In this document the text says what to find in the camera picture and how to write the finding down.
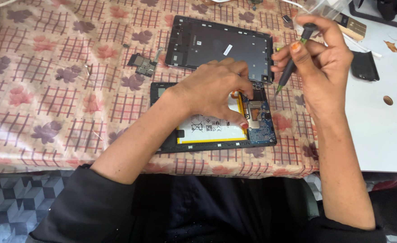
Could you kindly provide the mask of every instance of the tablecloth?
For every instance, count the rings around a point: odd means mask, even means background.
[[[252,7],[246,0],[214,6],[199,0],[18,0],[0,8],[0,172],[74,169],[96,160],[149,108],[151,82],[179,82],[191,73],[164,64],[175,15],[268,33],[275,48],[300,38],[282,19],[293,17],[295,6],[264,0]],[[126,65],[135,53],[153,58],[160,46],[151,78]],[[158,154],[144,173],[299,178],[317,170],[316,131],[301,80],[292,75],[271,101],[276,87],[266,85],[276,146]]]

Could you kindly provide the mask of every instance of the woman's left hand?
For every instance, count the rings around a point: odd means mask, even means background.
[[[248,128],[248,120],[228,108],[228,95],[235,90],[241,90],[249,99],[253,98],[247,63],[226,58],[199,66],[185,80],[167,89],[163,96],[184,104],[189,115],[213,116]]]

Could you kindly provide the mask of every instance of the screw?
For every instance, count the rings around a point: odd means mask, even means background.
[[[87,75],[88,75],[88,76],[90,76],[90,72],[89,72],[89,65],[85,64],[85,65],[84,65],[84,67],[85,67],[85,68],[86,68],[86,70],[87,70]]]

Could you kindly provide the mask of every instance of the woman's right hand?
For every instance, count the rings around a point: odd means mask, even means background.
[[[314,23],[323,33],[325,45],[308,40],[306,45],[296,41],[273,54],[277,65],[273,72],[282,72],[290,58],[302,78],[307,111],[315,122],[345,117],[345,90],[348,71],[353,59],[338,25],[318,16],[297,16],[300,25]]]

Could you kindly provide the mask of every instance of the screwdriver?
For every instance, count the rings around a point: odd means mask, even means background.
[[[318,27],[313,23],[306,23],[303,25],[303,29],[304,31],[300,38],[300,42],[305,44],[306,41],[311,37],[312,33],[318,30]],[[278,93],[282,90],[282,88],[287,84],[287,81],[290,78],[291,74],[293,73],[295,67],[296,65],[294,64],[293,59],[290,58],[290,61],[288,61],[287,66],[285,66],[284,71],[282,72],[281,79],[279,80],[278,89],[275,93],[274,99],[277,97]]]

